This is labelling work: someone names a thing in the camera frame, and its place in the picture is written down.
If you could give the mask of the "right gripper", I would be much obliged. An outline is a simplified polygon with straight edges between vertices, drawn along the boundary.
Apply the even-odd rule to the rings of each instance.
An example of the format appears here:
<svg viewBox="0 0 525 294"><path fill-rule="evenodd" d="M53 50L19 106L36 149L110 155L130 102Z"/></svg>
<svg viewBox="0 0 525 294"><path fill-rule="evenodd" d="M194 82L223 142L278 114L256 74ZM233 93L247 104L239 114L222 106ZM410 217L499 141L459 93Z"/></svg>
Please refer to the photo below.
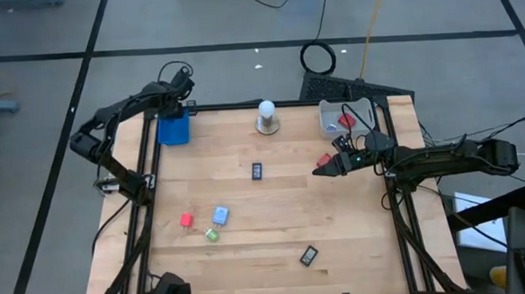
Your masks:
<svg viewBox="0 0 525 294"><path fill-rule="evenodd" d="M363 148L358 149L353 143L350 134L339 136L332 144L337 154L324 154L316 162L316 169L312 175L339 176L346 175L350 171L374 167L382 164L388 150L396 146L396 142L389 136L380 132L369 132L358 135L358 140L363 142Z"/></svg>

